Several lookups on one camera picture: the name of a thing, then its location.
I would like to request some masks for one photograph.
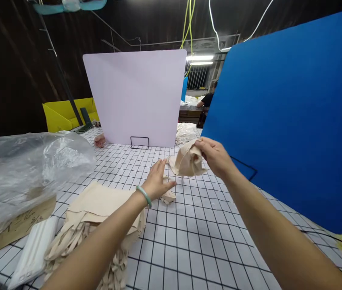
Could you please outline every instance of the white plastic strip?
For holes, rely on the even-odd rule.
[[[15,289],[43,273],[46,266],[44,254],[55,236],[57,223],[58,218],[52,216],[32,227],[8,290]]]

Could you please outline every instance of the left hand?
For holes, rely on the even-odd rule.
[[[153,201],[176,185],[175,181],[163,183],[164,166],[167,159],[158,160],[151,168],[147,180],[143,183],[142,188],[145,190],[149,198]]]

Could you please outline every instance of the white backdrop board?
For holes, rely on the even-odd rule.
[[[175,144],[187,52],[160,50],[84,54],[86,74],[109,143]],[[147,140],[133,140],[146,145]]]

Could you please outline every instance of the dark wooden ceiling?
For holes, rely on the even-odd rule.
[[[215,36],[208,4],[208,0],[196,0],[193,38]],[[239,33],[240,40],[246,39],[268,4],[269,0],[212,0],[219,35]],[[186,0],[109,0],[96,13],[124,38],[140,37],[142,44],[150,44],[182,39],[185,9]],[[342,0],[274,0],[254,37],[340,11]],[[121,51],[139,50],[114,33],[112,39],[110,29],[89,11],[49,15],[44,20],[75,99],[91,96],[83,54],[113,52],[101,39],[113,42]],[[46,131],[42,103],[68,99],[41,28],[41,20],[28,2],[0,0],[0,136]],[[201,51],[213,51],[216,47],[215,39],[196,43]],[[142,46],[142,50],[179,46],[180,43]]]

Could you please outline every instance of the yellow cable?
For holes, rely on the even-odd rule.
[[[183,35],[182,35],[182,37],[184,37],[184,31],[185,31],[185,29],[186,29],[188,2],[189,2],[189,0],[187,0],[186,14],[184,15],[184,25],[183,25]],[[179,49],[182,49],[182,48],[183,48],[183,44],[184,44],[184,40],[182,39],[182,45],[180,46]]]
[[[190,0],[190,24],[187,28],[187,32],[190,31],[190,39],[191,39],[191,43],[190,43],[190,46],[191,46],[191,55],[192,55],[192,32],[191,32],[191,21],[192,21],[192,16],[194,14],[194,8],[195,8],[195,0],[194,0],[194,5],[193,5],[193,8],[192,8],[192,12],[191,12],[191,0]],[[190,73],[190,70],[191,70],[191,67],[192,65],[190,64],[190,67],[188,68],[188,71],[186,73],[186,76],[188,76],[188,74]]]
[[[185,24],[184,24],[185,26],[186,26],[187,9],[188,9],[189,2],[190,2],[190,4],[191,4],[191,0],[187,0],[186,15],[185,15]],[[193,15],[194,15],[194,9],[195,9],[195,0],[194,0],[194,5],[193,5],[193,7],[192,7],[191,19],[192,19]],[[182,49],[182,48],[183,48],[184,42],[185,42],[186,39],[187,39],[187,35],[188,35],[189,29],[191,29],[191,20],[190,20],[190,23],[189,23],[189,25],[188,25],[188,28],[187,28],[187,31],[186,31],[186,35],[184,34],[184,31],[185,31],[185,30],[183,29],[184,38],[183,38],[183,40],[182,40],[182,45],[180,46],[179,49]]]

